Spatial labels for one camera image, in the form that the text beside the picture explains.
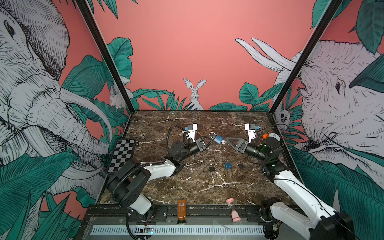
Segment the blue padlock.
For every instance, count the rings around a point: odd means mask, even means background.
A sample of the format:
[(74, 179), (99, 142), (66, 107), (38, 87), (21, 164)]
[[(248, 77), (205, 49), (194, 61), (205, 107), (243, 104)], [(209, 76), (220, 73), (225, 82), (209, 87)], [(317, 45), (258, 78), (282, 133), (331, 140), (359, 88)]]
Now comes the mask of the blue padlock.
[(225, 139), (223, 137), (221, 137), (220, 135), (217, 135), (214, 132), (210, 132), (210, 136), (213, 138), (213, 141), (216, 144), (218, 144), (218, 145), (225, 145), (226, 144)]
[(225, 162), (225, 169), (228, 171), (233, 169), (232, 164), (229, 161)]

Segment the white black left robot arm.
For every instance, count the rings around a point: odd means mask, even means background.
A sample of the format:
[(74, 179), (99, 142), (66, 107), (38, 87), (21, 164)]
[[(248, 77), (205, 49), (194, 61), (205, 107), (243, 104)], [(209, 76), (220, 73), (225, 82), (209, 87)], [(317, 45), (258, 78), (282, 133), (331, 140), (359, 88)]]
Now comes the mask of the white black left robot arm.
[(204, 152), (215, 138), (214, 135), (201, 137), (188, 145), (174, 142), (166, 157), (158, 162), (128, 160), (107, 182), (110, 201), (122, 209), (133, 210), (144, 218), (151, 218), (154, 215), (154, 204), (142, 193), (147, 183), (177, 175), (185, 166), (183, 160)]

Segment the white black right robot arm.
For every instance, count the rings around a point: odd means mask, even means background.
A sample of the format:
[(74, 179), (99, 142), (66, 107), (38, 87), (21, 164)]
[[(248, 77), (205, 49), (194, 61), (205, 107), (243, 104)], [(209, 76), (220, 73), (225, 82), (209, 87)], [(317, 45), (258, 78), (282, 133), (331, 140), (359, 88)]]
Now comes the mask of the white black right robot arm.
[(291, 209), (277, 198), (263, 201), (261, 217), (265, 222), (277, 220), (288, 225), (307, 240), (356, 240), (353, 219), (337, 212), (304, 186), (280, 161), (280, 137), (269, 134), (263, 144), (255, 146), (242, 138), (227, 137), (235, 151), (261, 161), (263, 175), (282, 189), (303, 211)]

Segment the black padlock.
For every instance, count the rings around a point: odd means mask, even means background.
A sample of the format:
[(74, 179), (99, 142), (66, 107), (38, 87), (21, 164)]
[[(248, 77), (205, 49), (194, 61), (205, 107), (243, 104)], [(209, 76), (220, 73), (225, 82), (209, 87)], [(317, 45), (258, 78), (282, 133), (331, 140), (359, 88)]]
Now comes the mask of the black padlock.
[(210, 165), (209, 165), (209, 171), (210, 171), (211, 173), (216, 172), (216, 168), (215, 168), (215, 166), (214, 166), (213, 164), (210, 164)]
[(240, 170), (244, 170), (245, 169), (245, 165), (241, 161), (238, 162), (238, 167), (239, 167)]

